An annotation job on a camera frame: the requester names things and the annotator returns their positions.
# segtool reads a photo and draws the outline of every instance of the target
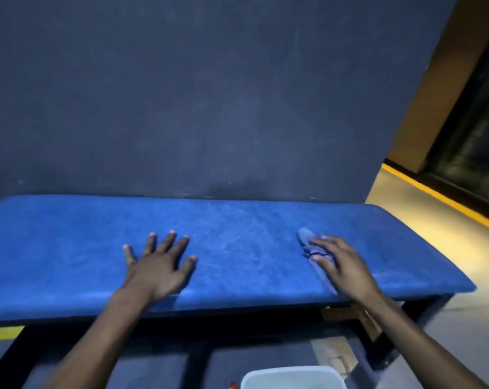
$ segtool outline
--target gray floor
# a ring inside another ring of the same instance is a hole
[[[367,202],[382,206],[405,222],[477,284],[475,293],[453,298],[427,332],[489,384],[489,229],[384,170],[377,176]],[[345,335],[363,365],[358,340]],[[0,342],[0,356],[7,346],[8,342]],[[343,353],[338,348],[332,351]],[[151,347],[146,353],[124,354],[109,388],[182,386],[187,355],[158,354]],[[310,342],[221,350],[210,358],[203,387],[227,388],[232,380],[240,382],[244,374],[256,369],[317,363]],[[41,363],[25,388],[37,387],[54,367],[55,363]],[[363,378],[349,377],[348,388],[370,389]],[[421,387],[401,357],[380,378],[377,388]]]

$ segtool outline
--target white container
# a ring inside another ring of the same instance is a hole
[[[346,389],[340,373],[329,366],[294,366],[246,374],[241,389]]]

